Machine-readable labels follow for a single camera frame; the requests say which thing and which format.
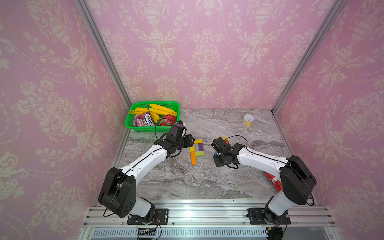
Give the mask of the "lime green block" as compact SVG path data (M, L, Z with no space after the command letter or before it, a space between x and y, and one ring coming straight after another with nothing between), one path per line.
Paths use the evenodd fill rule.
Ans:
M204 152L204 151L198 151L198 152L195 152L195 156L196 156L196 157L202 157L202 156L205 156L205 152Z

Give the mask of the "orange block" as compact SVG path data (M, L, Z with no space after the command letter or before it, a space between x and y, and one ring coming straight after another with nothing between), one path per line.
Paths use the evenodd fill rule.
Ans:
M197 164L197 160L196 160L195 152L190 152L190 154L191 154L191 164L192 165L196 165Z

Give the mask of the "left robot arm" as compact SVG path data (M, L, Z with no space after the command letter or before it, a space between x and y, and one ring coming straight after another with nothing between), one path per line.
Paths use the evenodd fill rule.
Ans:
M155 205L137 197L137 185L158 164L194 145L194 137L186 134L183 121L173 123L170 131L157 139L142 156L120 169L113 167L106 177L98 202L120 218L138 216L146 222L155 218Z

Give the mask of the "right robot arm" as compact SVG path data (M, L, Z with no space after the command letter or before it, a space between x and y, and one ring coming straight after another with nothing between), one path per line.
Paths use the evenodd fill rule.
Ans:
M230 145L222 138L213 141L216 151L214 162L216 167L227 166L237 169L240 165L253 167L276 177L282 184L282 190L267 202L258 214L264 222L272 225L282 223L282 218L288 216L288 209L293 205L304 206L317 180L307 165L298 156L289 158L274 157L250 150L246 145Z

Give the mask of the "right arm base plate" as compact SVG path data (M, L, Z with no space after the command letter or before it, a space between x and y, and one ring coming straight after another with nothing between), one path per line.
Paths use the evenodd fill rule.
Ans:
M290 225L292 223L288 210L280 216L269 209L247 209L247 211L246 217L250 220L251 225Z

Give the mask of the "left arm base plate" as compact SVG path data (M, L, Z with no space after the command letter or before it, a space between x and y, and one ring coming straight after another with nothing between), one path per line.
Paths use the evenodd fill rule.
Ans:
M169 217L169 209L155 209L154 217L151 220L145 219L137 215L129 214L127 225L167 225Z

